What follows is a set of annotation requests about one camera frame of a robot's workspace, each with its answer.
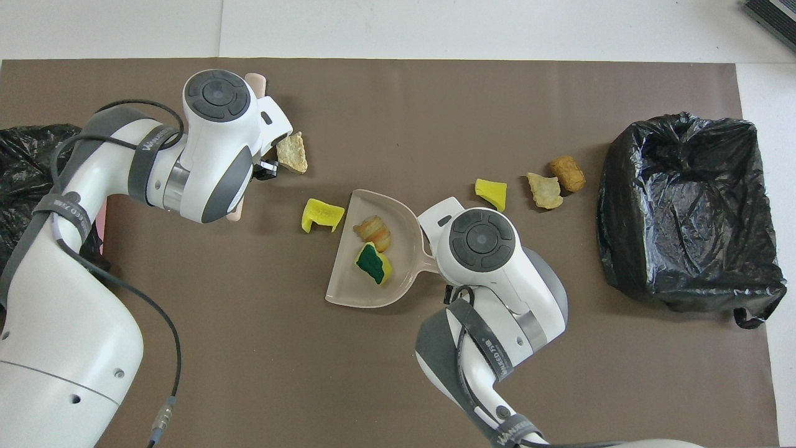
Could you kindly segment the green and yellow sponge piece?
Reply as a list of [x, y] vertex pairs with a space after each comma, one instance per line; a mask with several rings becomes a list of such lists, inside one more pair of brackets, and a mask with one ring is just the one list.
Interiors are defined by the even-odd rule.
[[366, 242], [362, 246], [360, 252], [356, 255], [354, 263], [356, 267], [367, 273], [379, 286], [386, 283], [392, 275], [393, 269], [389, 259], [383, 253], [378, 252], [372, 242]]

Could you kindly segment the large pale beige foam chunk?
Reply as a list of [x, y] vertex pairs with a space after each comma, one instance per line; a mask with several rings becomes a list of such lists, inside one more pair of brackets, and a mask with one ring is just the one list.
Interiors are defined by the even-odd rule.
[[307, 173], [309, 164], [301, 131], [282, 139], [275, 149], [280, 167], [298, 175]]

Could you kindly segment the pale pink plastic dustpan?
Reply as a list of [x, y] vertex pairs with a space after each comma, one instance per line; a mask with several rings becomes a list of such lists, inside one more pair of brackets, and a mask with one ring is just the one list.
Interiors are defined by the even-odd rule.
[[[376, 284], [355, 265], [356, 255], [364, 241], [356, 235], [353, 227], [375, 215], [382, 218], [392, 233], [392, 244], [386, 250], [392, 275], [384, 284]], [[415, 278], [423, 271], [440, 272], [435, 258], [424, 248], [424, 234], [415, 213], [389, 196], [370, 190], [353, 190], [326, 300], [353, 308], [389, 306], [409, 291]]]

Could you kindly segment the tan striped foam chunk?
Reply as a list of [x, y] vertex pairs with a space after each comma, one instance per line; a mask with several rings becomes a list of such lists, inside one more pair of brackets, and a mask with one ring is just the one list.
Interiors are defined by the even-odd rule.
[[379, 215], [370, 216], [358, 225], [353, 226], [354, 232], [364, 242], [372, 242], [380, 253], [389, 249], [392, 233]]

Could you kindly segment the black plastic trash bag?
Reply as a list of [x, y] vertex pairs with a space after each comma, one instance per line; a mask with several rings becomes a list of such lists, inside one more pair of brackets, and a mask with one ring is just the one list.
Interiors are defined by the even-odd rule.
[[0, 129], [0, 273], [52, 188], [52, 153], [80, 131], [72, 124]]
[[758, 329], [787, 293], [756, 125], [665, 114], [604, 159], [596, 212], [606, 282], [674, 312], [731, 312]]

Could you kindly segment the brown paper table mat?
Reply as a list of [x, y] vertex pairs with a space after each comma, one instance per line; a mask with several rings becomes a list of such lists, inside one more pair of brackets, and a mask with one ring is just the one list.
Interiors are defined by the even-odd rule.
[[[105, 256], [174, 320], [183, 370], [162, 448], [487, 448], [425, 377], [417, 332], [445, 283], [421, 273], [394, 304], [325, 300], [342, 227], [300, 227], [308, 198], [368, 189], [422, 213], [478, 178], [508, 185], [506, 215], [565, 285], [565, 334], [497, 387], [555, 444], [681, 439], [779, 444], [767, 334], [731, 313], [650, 308], [606, 284], [595, 230], [609, 144], [687, 111], [741, 118], [730, 63], [520, 60], [5, 60], [0, 129], [83, 126], [125, 98], [181, 108], [190, 75], [261, 73], [307, 146], [305, 175], [248, 187], [242, 219], [200, 225], [113, 197]], [[586, 186], [535, 206], [526, 173], [572, 156]]]

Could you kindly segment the notched yellow sponge piece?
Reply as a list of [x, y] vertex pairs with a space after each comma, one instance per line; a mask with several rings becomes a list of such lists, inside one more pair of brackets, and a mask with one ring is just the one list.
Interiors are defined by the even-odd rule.
[[343, 207], [333, 206], [315, 198], [308, 198], [302, 212], [301, 227], [305, 233], [311, 232], [311, 226], [327, 226], [335, 232], [346, 210]]

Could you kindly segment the dark ribbed device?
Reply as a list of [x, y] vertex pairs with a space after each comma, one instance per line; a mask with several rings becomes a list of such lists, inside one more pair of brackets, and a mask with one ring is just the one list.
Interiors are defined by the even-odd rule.
[[742, 9], [796, 53], [796, 0], [744, 0]]

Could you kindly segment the small pale beige foam chunk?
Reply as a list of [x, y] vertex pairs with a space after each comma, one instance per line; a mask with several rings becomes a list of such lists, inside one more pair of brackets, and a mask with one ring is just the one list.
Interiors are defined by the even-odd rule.
[[563, 204], [560, 184], [557, 177], [544, 177], [532, 172], [526, 173], [535, 206], [551, 210]]

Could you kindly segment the orange-brown foam chunk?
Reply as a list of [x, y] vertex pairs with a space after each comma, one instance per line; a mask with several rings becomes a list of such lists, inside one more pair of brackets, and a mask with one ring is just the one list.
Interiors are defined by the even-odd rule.
[[557, 157], [549, 162], [549, 167], [566, 191], [575, 193], [586, 186], [585, 173], [583, 173], [574, 157]]

